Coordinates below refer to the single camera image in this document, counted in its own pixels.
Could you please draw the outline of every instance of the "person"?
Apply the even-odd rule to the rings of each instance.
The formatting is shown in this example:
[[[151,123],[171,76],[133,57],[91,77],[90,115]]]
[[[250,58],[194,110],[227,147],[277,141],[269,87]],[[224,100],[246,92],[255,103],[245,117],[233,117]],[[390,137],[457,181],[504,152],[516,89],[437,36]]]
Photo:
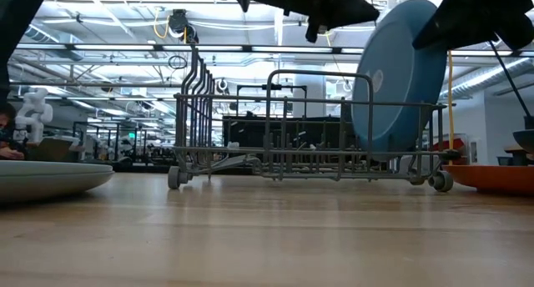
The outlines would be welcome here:
[[[0,136],[11,138],[13,131],[10,129],[14,127],[15,117],[17,117],[17,110],[8,102],[0,102]],[[17,150],[9,148],[9,143],[0,141],[0,159],[22,160],[24,154]]]

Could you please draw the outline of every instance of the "blue plate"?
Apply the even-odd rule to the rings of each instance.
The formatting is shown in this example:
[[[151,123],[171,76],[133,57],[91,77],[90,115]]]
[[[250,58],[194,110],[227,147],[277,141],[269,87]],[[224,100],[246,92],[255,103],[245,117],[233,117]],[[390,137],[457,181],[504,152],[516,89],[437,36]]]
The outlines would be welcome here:
[[[392,9],[376,27],[365,46],[358,73],[373,79],[374,102],[437,103],[446,70],[446,46],[438,44],[415,50],[414,38],[436,11],[426,0],[408,0]],[[352,98],[368,101],[365,80],[356,79]],[[367,149],[368,106],[353,105],[352,123]],[[419,129],[419,108],[375,106],[373,151],[413,149]],[[430,113],[423,115],[426,123]]]

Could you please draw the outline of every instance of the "wire rack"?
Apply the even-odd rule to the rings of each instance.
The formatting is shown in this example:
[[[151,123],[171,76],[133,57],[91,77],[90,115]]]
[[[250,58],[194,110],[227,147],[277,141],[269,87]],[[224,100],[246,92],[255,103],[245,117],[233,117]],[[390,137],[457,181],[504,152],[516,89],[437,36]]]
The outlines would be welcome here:
[[[185,77],[181,92],[174,95],[177,105],[176,139],[174,151],[179,166],[171,167],[169,171],[169,187],[177,189],[181,184],[188,183],[194,176],[207,175],[210,179],[213,173],[225,169],[246,167],[253,174],[267,179],[404,179],[412,184],[429,184],[438,191],[446,192],[454,184],[451,176],[441,171],[442,161],[451,158],[451,152],[443,148],[442,111],[446,108],[441,104],[428,103],[379,103],[373,99],[373,83],[370,77],[354,73],[336,73],[308,70],[275,70],[267,78],[266,96],[230,96],[215,93],[216,82],[207,69],[204,60],[200,58],[198,50],[192,49],[192,68]],[[369,101],[358,102],[341,99],[315,98],[273,98],[271,91],[273,79],[284,73],[308,74],[320,76],[339,76],[343,78],[364,79],[369,88]],[[214,100],[249,100],[264,103],[266,115],[262,119],[223,118],[214,119]],[[271,104],[282,103],[283,113],[272,118]],[[340,118],[332,118],[321,122],[323,133],[320,142],[310,146],[300,139],[299,130],[293,129],[288,123],[295,123],[289,117],[289,107],[292,103],[330,103],[339,104]],[[373,136],[373,111],[377,106],[404,106],[419,109],[418,138],[412,151],[378,152],[374,151],[372,142],[365,150],[358,144],[357,138],[350,138],[351,123],[346,115],[352,105],[366,105],[368,107],[368,140]],[[437,136],[434,136],[434,121],[430,116],[437,113]],[[256,147],[214,146],[212,140],[212,126],[214,121],[223,122],[223,126],[230,128],[238,123],[255,123],[264,127],[262,145]],[[296,119],[297,128],[310,124],[305,117]],[[339,139],[336,146],[327,142],[328,132],[336,129]],[[423,146],[424,139],[438,139],[439,150],[431,151]],[[374,159],[387,161],[373,164]],[[401,167],[401,161],[408,161],[407,167]]]

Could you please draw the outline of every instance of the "wooden table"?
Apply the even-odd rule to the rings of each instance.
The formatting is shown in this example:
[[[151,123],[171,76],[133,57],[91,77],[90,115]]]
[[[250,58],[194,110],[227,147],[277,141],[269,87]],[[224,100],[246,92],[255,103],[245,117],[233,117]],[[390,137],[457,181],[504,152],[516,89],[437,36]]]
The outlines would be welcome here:
[[[26,147],[29,149],[35,149],[38,146],[39,146],[39,142],[27,142],[26,143]],[[76,146],[70,149],[70,151],[72,152],[79,152],[79,153],[82,153],[84,150],[85,150],[84,146]]]
[[[0,282],[24,287],[527,287],[533,199],[403,181],[115,174],[0,212]]]

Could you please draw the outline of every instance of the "plate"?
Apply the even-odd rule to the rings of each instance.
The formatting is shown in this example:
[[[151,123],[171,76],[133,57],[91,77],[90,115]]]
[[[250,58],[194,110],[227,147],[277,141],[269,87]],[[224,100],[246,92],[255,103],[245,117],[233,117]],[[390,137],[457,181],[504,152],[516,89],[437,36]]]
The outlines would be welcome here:
[[[0,176],[0,203],[15,203],[81,193],[106,184],[114,172]]]
[[[34,161],[0,161],[0,176],[94,174],[113,171],[112,166],[82,163],[55,163]]]
[[[446,47],[415,50],[414,38],[430,20],[436,6],[427,0],[408,0],[393,8],[376,27],[365,46],[358,73],[373,80],[374,102],[436,104],[446,71]],[[353,100],[368,101],[366,81],[356,79]],[[374,151],[407,151],[418,136],[419,108],[375,106]],[[353,105],[352,119],[363,149],[368,147],[369,109]],[[422,115],[426,123],[430,113]]]

